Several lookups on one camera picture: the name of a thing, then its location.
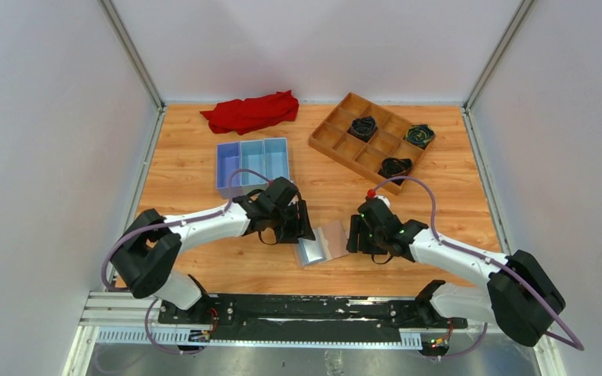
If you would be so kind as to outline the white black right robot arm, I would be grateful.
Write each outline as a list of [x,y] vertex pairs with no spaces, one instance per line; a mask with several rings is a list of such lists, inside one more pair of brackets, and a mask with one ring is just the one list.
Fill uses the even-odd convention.
[[416,299],[430,306],[436,317],[494,324],[527,347],[539,342],[566,307],[532,254],[486,251],[448,238],[423,222],[402,222],[383,196],[366,198],[351,215],[346,249],[435,266],[469,281],[471,287],[436,280]]

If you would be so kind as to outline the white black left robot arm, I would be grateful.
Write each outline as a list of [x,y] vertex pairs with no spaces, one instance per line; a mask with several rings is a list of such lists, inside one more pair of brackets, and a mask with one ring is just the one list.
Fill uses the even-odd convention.
[[106,257],[134,298],[155,297],[181,310],[204,295],[193,277],[173,266],[185,251],[213,241],[274,233],[275,244],[314,240],[307,204],[299,188],[278,177],[262,190],[229,199],[222,206],[185,215],[142,212]]

